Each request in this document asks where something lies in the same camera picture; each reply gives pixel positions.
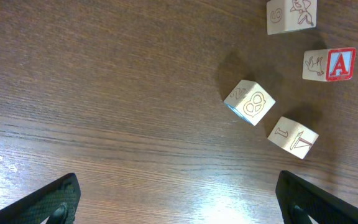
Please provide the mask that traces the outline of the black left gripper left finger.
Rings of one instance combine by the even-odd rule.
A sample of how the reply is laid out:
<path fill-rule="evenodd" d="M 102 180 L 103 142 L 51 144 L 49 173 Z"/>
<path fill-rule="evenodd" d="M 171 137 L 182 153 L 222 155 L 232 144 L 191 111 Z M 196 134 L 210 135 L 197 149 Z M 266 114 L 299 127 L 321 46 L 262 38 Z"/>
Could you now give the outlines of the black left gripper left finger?
<path fill-rule="evenodd" d="M 0 210 L 0 223 L 73 224 L 81 197 L 78 179 L 68 173 Z"/>

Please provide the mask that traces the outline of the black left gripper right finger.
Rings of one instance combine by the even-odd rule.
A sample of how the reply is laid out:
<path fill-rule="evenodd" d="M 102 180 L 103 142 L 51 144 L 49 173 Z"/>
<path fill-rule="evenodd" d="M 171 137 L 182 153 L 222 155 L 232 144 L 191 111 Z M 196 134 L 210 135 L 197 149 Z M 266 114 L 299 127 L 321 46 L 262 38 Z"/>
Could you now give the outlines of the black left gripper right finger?
<path fill-rule="evenodd" d="M 287 170 L 275 188 L 285 224 L 358 223 L 358 208 Z"/>

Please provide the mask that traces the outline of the wooden block blue letter side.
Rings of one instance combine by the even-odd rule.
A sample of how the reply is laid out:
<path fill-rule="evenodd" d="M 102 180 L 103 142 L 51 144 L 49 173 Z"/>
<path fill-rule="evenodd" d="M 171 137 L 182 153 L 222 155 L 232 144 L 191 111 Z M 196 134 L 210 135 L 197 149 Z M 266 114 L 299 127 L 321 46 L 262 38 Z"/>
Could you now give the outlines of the wooden block blue letter side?
<path fill-rule="evenodd" d="M 306 126 L 282 116 L 267 139 L 294 156 L 304 159 L 318 137 L 319 134 Z"/>

